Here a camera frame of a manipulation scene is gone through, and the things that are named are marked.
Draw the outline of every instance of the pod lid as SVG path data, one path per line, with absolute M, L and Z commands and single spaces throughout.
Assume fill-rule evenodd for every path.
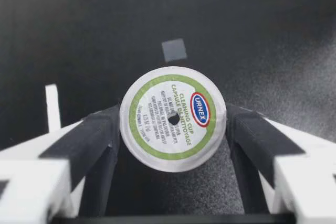
M 140 77 L 120 106 L 125 145 L 143 164 L 183 172 L 207 161 L 225 133 L 226 107 L 209 78 L 183 67 Z

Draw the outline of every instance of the green ring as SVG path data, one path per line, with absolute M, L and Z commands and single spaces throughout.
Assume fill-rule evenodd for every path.
M 148 91 L 149 88 L 165 81 L 180 81 L 185 82 L 191 86 L 193 86 L 196 90 L 196 92 L 201 93 L 205 99 L 208 102 L 209 109 L 211 112 L 210 122 L 209 125 L 206 127 L 206 134 L 202 138 L 202 140 L 192 149 L 185 151 L 185 152 L 179 152 L 179 153 L 165 153 L 165 152 L 159 152 L 156 149 L 149 146 L 140 136 L 137 123 L 136 123 L 136 109 L 138 107 L 139 101 L 142 98 L 142 96 Z M 189 78 L 187 76 L 181 76 L 178 74 L 167 74 L 164 76 L 156 77 L 153 80 L 147 82 L 145 85 L 143 85 L 139 91 L 135 94 L 131 106 L 130 106 L 130 113 L 129 113 L 129 123 L 132 135 L 136 142 L 149 154 L 166 160 L 178 160 L 178 159 L 184 159 L 187 157 L 190 157 L 197 152 L 199 152 L 210 140 L 212 137 L 215 126 L 216 126 L 216 108 L 214 101 L 212 100 L 212 97 L 208 93 L 208 91 L 197 81 L 195 81 L 192 78 Z

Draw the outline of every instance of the dark surface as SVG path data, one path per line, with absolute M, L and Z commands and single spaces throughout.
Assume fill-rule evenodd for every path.
M 0 147 L 47 132 L 44 85 L 59 89 L 62 125 L 111 107 L 161 43 L 225 101 L 334 140 L 336 0 L 0 0 Z M 144 167 L 121 146 L 109 214 L 242 212 L 223 143 L 181 174 Z
M 225 215 L 225 216 L 136 216 L 110 218 L 55 218 L 51 224 L 294 224 L 295 217 L 284 215 Z

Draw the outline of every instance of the gray square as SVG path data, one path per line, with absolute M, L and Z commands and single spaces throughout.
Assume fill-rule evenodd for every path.
M 162 42 L 163 56 L 166 62 L 187 58 L 183 39 Z

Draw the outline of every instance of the black hole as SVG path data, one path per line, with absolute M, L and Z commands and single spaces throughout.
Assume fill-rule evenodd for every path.
M 177 125 L 179 121 L 180 121 L 180 116 L 178 115 L 176 111 L 168 115 L 168 122 L 170 122 L 171 124 Z

